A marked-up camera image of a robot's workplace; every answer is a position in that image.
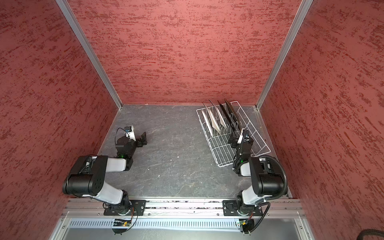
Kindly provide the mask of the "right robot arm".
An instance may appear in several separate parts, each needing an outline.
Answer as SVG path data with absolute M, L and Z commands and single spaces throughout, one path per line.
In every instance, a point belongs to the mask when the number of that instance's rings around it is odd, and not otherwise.
M 247 129 L 238 136 L 231 133 L 229 144 L 236 150 L 233 171 L 241 177 L 250 177 L 251 186 L 240 191 L 236 200 L 236 211 L 241 216 L 252 214 L 256 208 L 287 194 L 288 179 L 281 163 L 270 155 L 252 156 L 254 139 Z

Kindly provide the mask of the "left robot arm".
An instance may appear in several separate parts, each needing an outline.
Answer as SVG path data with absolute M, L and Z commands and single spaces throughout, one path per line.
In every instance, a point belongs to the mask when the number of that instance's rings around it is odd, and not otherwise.
M 117 189 L 105 181 L 106 173 L 127 172 L 133 165 L 137 148 L 148 144 L 147 133 L 140 138 L 133 131 L 124 129 L 125 135 L 115 140 L 116 157 L 87 155 L 78 157 L 63 183 L 65 195 L 92 198 L 103 203 L 104 215 L 133 216 L 139 210 L 134 207 L 127 191 Z

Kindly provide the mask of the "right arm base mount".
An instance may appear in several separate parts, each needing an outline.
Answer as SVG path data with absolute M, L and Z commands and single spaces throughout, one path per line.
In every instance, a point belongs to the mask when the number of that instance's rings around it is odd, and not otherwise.
M 261 217 L 263 215 L 263 211 L 253 205 L 239 204 L 235 200 L 224 200 L 222 203 L 224 216 L 250 217 L 253 215 L 256 217 Z

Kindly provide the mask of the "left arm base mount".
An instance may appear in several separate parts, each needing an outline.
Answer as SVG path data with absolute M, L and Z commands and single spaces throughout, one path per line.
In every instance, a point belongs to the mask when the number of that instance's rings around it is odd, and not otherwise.
M 129 200 L 128 206 L 124 205 L 111 205 L 104 203 L 104 216 L 143 216 L 146 208 L 146 200 Z

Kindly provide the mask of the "white square plate black rim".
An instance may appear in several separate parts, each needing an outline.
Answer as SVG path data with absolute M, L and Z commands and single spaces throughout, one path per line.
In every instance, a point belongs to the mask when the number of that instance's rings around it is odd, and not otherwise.
M 214 112 L 213 112 L 213 110 L 215 109 L 215 106 L 212 104 L 212 106 L 208 108 L 205 105 L 205 103 L 203 103 L 203 105 L 204 105 L 206 112 L 208 113 L 210 120 L 211 120 L 210 126 L 208 127 L 211 137 L 215 136 L 214 130 L 220 135 L 221 129 L 220 129 L 220 126 L 219 126 L 219 124 L 215 118 Z

